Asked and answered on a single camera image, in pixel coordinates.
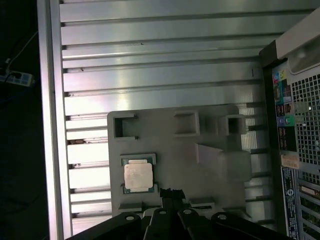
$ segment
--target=power strip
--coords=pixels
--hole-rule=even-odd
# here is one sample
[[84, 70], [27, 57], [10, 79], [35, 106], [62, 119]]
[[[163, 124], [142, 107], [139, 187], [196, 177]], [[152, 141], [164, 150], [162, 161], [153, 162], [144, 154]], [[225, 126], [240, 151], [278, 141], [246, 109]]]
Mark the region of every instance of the power strip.
[[[35, 83], [34, 76], [29, 73], [20, 72], [20, 71], [11, 71], [11, 73], [19, 73], [21, 74], [21, 77], [15, 78], [12, 75], [9, 76], [9, 78], [6, 81], [6, 83], [8, 84], [16, 84], [20, 86], [30, 87]], [[4, 82], [7, 76], [8, 75], [5, 75], [5, 76], [0, 75], [0, 82]]]

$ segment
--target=mesh grille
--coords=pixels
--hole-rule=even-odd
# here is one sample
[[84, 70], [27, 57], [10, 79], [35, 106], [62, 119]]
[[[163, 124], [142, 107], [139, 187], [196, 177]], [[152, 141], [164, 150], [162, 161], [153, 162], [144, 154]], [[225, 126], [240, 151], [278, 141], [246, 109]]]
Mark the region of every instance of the mesh grille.
[[302, 171], [302, 179], [313, 184], [320, 185], [320, 176], [317, 174], [308, 173], [305, 171]]
[[320, 165], [320, 74], [292, 84], [298, 153], [301, 162]]

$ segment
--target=metal frame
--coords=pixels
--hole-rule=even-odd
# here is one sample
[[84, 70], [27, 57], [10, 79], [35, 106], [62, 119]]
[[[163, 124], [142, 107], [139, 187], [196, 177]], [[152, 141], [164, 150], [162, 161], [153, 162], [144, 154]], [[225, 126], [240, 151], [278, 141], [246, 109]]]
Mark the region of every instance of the metal frame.
[[[110, 217], [110, 111], [236, 104], [247, 118], [242, 146], [257, 161], [256, 176], [270, 178], [269, 157], [260, 156], [269, 146], [256, 54], [318, 1], [181, 2], [38, 0], [50, 239]], [[247, 211], [273, 223], [272, 192], [255, 187], [246, 187]]]
[[63, 239], [50, 3], [37, 2], [49, 238]]

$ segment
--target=label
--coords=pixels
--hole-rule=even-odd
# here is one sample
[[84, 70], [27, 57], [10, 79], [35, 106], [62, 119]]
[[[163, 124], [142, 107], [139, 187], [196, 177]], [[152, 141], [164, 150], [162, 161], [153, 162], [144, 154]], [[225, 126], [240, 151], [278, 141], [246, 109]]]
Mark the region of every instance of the label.
[[281, 167], [286, 232], [288, 237], [298, 240], [296, 190], [293, 171], [294, 170], [289, 167]]
[[299, 169], [300, 168], [299, 157], [281, 155], [281, 165], [284, 167], [292, 168], [292, 169]]

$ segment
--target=dark background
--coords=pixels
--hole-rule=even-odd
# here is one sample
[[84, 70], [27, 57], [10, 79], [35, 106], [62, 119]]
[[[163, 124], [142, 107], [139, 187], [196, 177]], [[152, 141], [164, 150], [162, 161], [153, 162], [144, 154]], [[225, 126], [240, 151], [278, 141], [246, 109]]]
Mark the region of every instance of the dark background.
[[[0, 66], [37, 30], [37, 0], [0, 0]], [[36, 82], [0, 82], [0, 239], [49, 239], [38, 35], [10, 70]]]

